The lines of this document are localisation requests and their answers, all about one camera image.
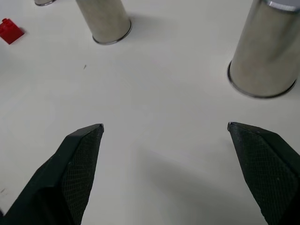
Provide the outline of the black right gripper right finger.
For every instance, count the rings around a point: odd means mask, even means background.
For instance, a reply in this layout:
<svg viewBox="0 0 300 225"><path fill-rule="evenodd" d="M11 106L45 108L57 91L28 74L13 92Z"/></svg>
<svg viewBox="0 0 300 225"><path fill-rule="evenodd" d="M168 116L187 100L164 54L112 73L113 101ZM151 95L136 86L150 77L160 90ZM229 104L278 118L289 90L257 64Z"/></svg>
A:
<svg viewBox="0 0 300 225"><path fill-rule="evenodd" d="M244 180L268 225L300 225L300 155L278 134L228 123Z"/></svg>

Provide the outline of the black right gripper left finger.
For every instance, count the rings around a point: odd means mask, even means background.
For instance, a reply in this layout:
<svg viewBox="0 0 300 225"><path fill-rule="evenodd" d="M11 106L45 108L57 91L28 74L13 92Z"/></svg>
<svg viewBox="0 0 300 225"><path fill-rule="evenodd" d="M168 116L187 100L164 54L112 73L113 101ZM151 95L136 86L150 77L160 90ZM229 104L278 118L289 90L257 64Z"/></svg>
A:
<svg viewBox="0 0 300 225"><path fill-rule="evenodd" d="M81 225L103 133L103 124L94 124L67 135L7 213L0 213L0 225Z"/></svg>

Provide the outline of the red toy brick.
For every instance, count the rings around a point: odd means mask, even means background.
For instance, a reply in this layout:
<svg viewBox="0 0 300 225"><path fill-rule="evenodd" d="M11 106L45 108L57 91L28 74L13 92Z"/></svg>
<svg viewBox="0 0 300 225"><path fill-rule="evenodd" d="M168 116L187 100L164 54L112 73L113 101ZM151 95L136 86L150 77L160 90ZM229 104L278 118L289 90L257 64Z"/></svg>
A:
<svg viewBox="0 0 300 225"><path fill-rule="evenodd" d="M25 32L10 19L4 18L2 20L2 23L0 24L0 38L7 44L12 44L24 34Z"/></svg>

